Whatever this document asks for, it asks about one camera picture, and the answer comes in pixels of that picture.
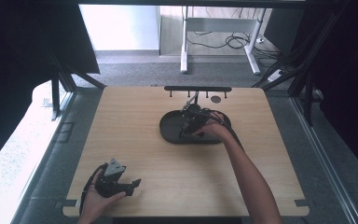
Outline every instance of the black object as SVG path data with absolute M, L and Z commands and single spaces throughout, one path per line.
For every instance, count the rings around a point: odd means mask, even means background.
M 232 91 L 231 87 L 166 86 L 165 91 Z
M 223 114 L 224 121 L 230 126 L 229 118 Z M 169 143 L 173 144 L 219 144 L 218 138 L 209 134 L 193 135 L 191 132 L 183 132 L 184 125 L 188 123 L 187 117 L 180 110 L 173 110 L 165 114 L 159 122 L 161 136 Z
M 321 110 L 358 159 L 358 1 L 344 8 L 311 74 L 324 97 Z
M 78 4 L 32 2 L 0 0 L 0 150 L 24 117 L 36 86 L 55 78 L 57 87 L 60 77 L 66 91 L 75 91 L 67 67 L 100 73 Z
M 325 7 L 273 8 L 264 37 L 283 54 L 293 52 L 311 35 L 317 24 L 324 20 L 326 10 Z
M 187 110 L 183 111 L 183 116 L 187 118 L 187 122 L 182 125 L 182 132 L 192 134 L 200 129 L 206 124 L 206 121 L 208 121 L 209 118 L 207 115 L 210 113 L 211 111 L 209 109 L 201 109 L 199 105 L 191 104 Z
M 131 184 L 120 184 L 118 180 L 124 171 L 126 171 L 126 166 L 122 166 L 118 161 L 112 159 L 109 164 L 103 167 L 103 175 L 100 175 L 97 179 L 95 189 L 105 198 L 122 191 L 126 192 L 126 196 L 132 196 L 134 189 L 141 183 L 141 179 L 134 180 Z

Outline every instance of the wooden tabletop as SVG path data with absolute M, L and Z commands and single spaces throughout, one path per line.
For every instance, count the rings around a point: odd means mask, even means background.
M 237 88 L 227 93 L 200 92 L 199 105 L 225 113 L 246 153 L 266 178 L 283 216 L 305 216 L 307 206 L 293 165 L 269 108 L 265 93 Z M 215 104 L 211 97 L 222 99 Z M 160 119 L 178 110 L 187 92 L 161 87 L 107 87 L 67 199 L 79 200 L 92 172 L 112 158 L 127 166 L 119 179 L 142 178 L 130 197 L 116 203 L 110 217 L 237 217 L 248 216 L 227 152 L 222 144 L 174 145 L 160 135 Z M 64 207 L 68 217 L 78 207 Z

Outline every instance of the black fabric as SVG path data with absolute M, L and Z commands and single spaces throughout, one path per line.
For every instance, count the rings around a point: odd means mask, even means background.
M 33 4 L 31 8 L 64 69 L 100 74 L 78 5 Z
M 321 109 L 358 158 L 358 1 L 350 1 L 317 55 Z
M 32 102 L 34 88 L 57 76 L 52 55 L 62 66 L 99 73 L 78 6 L 57 9 L 61 23 L 53 10 L 0 0 L 0 150 Z

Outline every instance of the black cable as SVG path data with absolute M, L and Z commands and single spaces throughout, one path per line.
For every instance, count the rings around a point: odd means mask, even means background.
M 209 14 L 208 7 L 205 7 L 206 13 L 208 13 L 208 16 L 211 18 L 211 14 Z
M 210 48 L 210 49 L 221 49 L 222 47 L 225 47 L 225 46 L 229 46 L 231 47 L 232 49 L 241 49 L 243 48 L 246 44 L 248 44 L 248 40 L 246 38 L 243 38 L 239 35 L 234 35 L 236 33 L 232 33 L 231 35 L 229 35 L 227 38 L 226 38 L 226 44 L 223 44 L 221 46 L 210 46 L 210 45 L 206 45 L 206 44 L 202 44 L 202 43 L 197 43 L 197 42 L 193 42 L 191 40 L 189 40 L 188 38 L 186 39 L 190 44 L 193 44 L 193 45 L 201 45 L 203 47 L 206 47 L 206 48 Z M 235 47 L 231 44 L 232 41 L 236 41 L 237 43 L 239 43 L 240 45 Z
M 208 35 L 208 34 L 211 34 L 211 33 L 213 33 L 212 31 L 209 31 L 209 32 L 205 32 L 205 33 L 197 33 L 197 32 L 193 32 L 195 35 Z
M 257 64 L 259 64 L 260 66 L 262 67 L 270 67 L 270 65 L 266 65 L 262 62 L 262 60 L 275 60 L 275 62 L 278 60 L 278 59 L 275 59 L 275 58 L 270 58 L 270 57 L 266 57 L 266 58 L 257 58 Z
M 238 16 L 239 19 L 240 19 L 241 16 L 242 16 L 242 12 L 243 12 L 243 7 L 241 8 L 240 15 Z
M 234 10 L 234 12 L 231 14 L 231 18 L 233 18 L 233 17 L 234 17 L 234 14 L 238 11 L 238 9 L 240 9 L 240 8 L 239 8 L 239 7 L 237 7 L 237 8 Z M 238 18 L 240 18 L 240 17 L 241 17 L 242 10 L 243 10 L 243 7 L 241 8 L 241 11 L 240 11 L 240 16 L 239 16 Z
M 256 10 L 257 10 L 257 7 L 255 7 L 255 11 L 256 11 Z M 254 15 L 253 15 L 252 19 L 255 18 L 255 11 L 254 11 Z
M 251 36 L 247 35 L 246 33 L 243 33 L 243 35 L 246 36 L 245 41 L 246 43 L 250 44 L 251 42 Z M 258 55 L 266 56 L 269 58 L 277 59 L 282 56 L 280 51 L 277 50 L 268 50 L 268 49 L 259 49 L 258 47 L 254 46 L 254 51 Z
M 83 191 L 81 193 L 81 198 L 80 198 L 80 207 L 79 207 L 79 215 L 81 216 L 81 213 L 83 212 L 83 203 L 86 200 L 86 195 L 87 195 L 87 191 L 89 190 L 90 185 L 92 184 L 92 180 L 94 179 L 94 176 L 98 173 L 98 171 L 100 169 L 104 169 L 105 167 L 107 167 L 107 163 L 100 165 L 95 171 L 94 173 L 92 173 L 92 175 L 89 177 L 89 181 L 87 181 L 86 186 L 83 188 Z

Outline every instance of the gray floor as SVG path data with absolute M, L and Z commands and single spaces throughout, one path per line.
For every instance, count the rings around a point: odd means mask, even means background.
M 135 51 L 97 54 L 101 74 L 92 75 L 109 86 L 230 86 L 250 87 L 255 77 L 243 57 L 191 57 L 189 73 L 180 74 L 177 57 L 159 57 L 153 51 Z M 60 128 L 54 135 L 46 156 L 25 194 L 13 223 L 76 223 L 75 218 L 63 215 L 67 190 L 70 187 L 78 159 L 85 144 L 90 125 L 102 91 L 75 76 L 79 86 L 76 96 L 63 115 Z M 324 167 L 318 159 L 307 129 L 296 112 L 295 102 L 301 97 L 287 96 L 290 80 L 267 92 L 271 110 L 279 126 L 283 141 L 295 167 L 306 196 L 310 214 L 306 217 L 285 217 L 286 223 L 350 223 L 341 200 L 332 187 Z M 312 129 L 337 171 L 350 199 L 358 211 L 358 160 L 356 160 L 325 120 L 319 103 L 312 107 Z M 114 219 L 103 217 L 97 223 L 157 223 L 158 219 Z M 171 218 L 159 223 L 189 223 Z M 242 223 L 250 223 L 248 217 Z

